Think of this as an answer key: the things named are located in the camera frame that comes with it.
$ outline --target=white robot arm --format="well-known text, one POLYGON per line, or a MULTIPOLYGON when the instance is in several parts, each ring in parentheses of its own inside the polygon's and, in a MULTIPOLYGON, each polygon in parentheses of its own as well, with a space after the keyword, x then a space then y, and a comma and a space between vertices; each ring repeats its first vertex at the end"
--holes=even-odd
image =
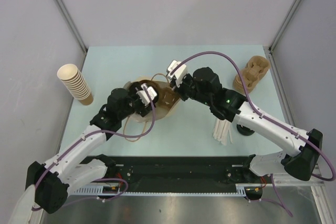
MULTIPOLYGON (((319 131, 312 130, 308 133, 280 122, 253 104, 259 115, 245 96, 234 90, 222 88, 218 75, 210 68, 197 69, 191 76, 187 73, 186 65, 180 66, 178 71, 174 72, 180 63, 173 61, 167 69, 167 76, 171 79, 171 87, 183 101, 190 98, 208 105, 210 111, 220 120, 226 119, 236 123, 241 133, 250 134, 256 131, 283 149, 279 153, 250 156, 248 169, 253 174, 264 176, 286 171, 297 179, 309 180, 319 154, 309 148, 301 138, 304 137, 321 148, 322 134, 319 131), (265 118, 291 128, 294 134, 265 118)), ((45 161, 44 164, 34 162, 30 165, 26 188, 35 185, 35 202, 51 214, 80 187, 99 178, 113 177, 116 164, 107 156, 99 155, 88 164, 79 164, 113 134, 118 135, 116 131, 121 127, 123 119, 133 113, 145 116, 154 108, 153 104, 157 100, 157 92, 153 87, 147 87, 145 83, 135 82, 128 90, 114 89, 108 97, 107 104, 66 150, 45 161)))
POLYGON ((321 132, 315 129, 307 132, 267 114, 245 96, 223 88, 218 75, 209 67, 197 69, 191 76, 185 64, 173 60, 167 68, 167 77, 183 101, 190 98, 208 105, 220 120, 236 123, 241 134, 257 132, 283 149, 269 155, 252 155, 248 167, 254 174, 264 176, 286 171, 297 179, 310 179, 319 153, 306 142, 321 149, 321 132))
POLYGON ((133 113, 147 115, 154 110, 157 100, 157 92, 146 83, 134 82, 128 90, 112 90, 107 104, 68 148, 43 164, 34 162, 29 166, 26 188, 35 185, 35 202, 51 214, 80 187, 103 177, 113 177, 116 164, 105 155, 95 157, 88 164, 80 162, 112 135, 118 135, 116 131, 123 119, 133 113))

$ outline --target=light blue table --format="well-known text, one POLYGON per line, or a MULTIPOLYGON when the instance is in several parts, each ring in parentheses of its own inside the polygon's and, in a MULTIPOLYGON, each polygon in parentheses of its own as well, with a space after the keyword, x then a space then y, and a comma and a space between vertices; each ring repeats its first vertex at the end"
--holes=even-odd
MULTIPOLYGON (((94 101, 89 106, 73 102, 61 150, 82 133, 106 103, 112 89, 123 87, 127 81, 133 81, 139 76, 151 77, 158 72, 165 73, 173 59, 184 60, 195 53, 208 50, 227 54, 240 68, 254 55, 265 56, 261 45, 90 47, 82 73, 92 89, 94 101)), ((236 72, 224 58, 217 55, 201 56, 187 65, 191 74, 197 68, 211 67, 219 75, 222 85, 232 89, 236 72)), ((257 106, 284 120, 270 71, 250 96, 257 106)), ((280 151, 278 146, 258 134, 249 137, 240 135, 234 125, 233 144, 228 141, 224 146, 213 138, 214 125, 215 117, 207 106, 192 100, 181 101, 172 116, 157 121, 152 132, 139 141, 130 143, 122 137, 113 136, 91 155, 245 156, 280 151)), ((127 133, 139 134, 142 128, 143 124, 130 121, 127 133)))

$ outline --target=paper cup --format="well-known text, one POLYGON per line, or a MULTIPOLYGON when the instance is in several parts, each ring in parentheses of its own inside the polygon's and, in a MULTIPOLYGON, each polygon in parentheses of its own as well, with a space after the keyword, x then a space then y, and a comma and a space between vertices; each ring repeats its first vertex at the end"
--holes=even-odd
POLYGON ((93 95, 82 73, 74 64, 66 64, 57 71, 57 77, 67 87, 71 95, 83 105, 93 102, 93 95))

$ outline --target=metal floor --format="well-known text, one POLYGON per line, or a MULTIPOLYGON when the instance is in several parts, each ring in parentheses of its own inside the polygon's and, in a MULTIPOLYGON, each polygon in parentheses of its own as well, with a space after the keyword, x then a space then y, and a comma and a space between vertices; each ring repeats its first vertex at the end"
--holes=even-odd
MULTIPOLYGON (((125 196, 105 204, 82 201, 44 214, 42 223, 321 223, 309 186, 280 187, 279 191, 293 218, 272 203, 249 204, 243 198, 125 196)), ((72 196, 69 201, 78 198, 72 196)), ((264 190, 263 198, 277 200, 271 187, 264 190)))

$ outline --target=white wall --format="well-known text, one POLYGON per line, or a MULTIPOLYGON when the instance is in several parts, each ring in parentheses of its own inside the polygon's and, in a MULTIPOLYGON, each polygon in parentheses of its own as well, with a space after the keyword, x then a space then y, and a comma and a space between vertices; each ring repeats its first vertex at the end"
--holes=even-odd
POLYGON ((86 46, 269 45, 293 0, 64 0, 86 46))
POLYGON ((7 223, 28 166, 56 152, 71 97, 56 71, 83 55, 53 0, 0 0, 0 216, 7 223))
MULTIPOLYGON (((323 151, 336 166, 336 0, 303 0, 274 53, 298 126, 319 129, 323 151)), ((330 177, 326 163, 319 164, 330 177)), ((336 209, 336 182, 327 182, 336 209)))

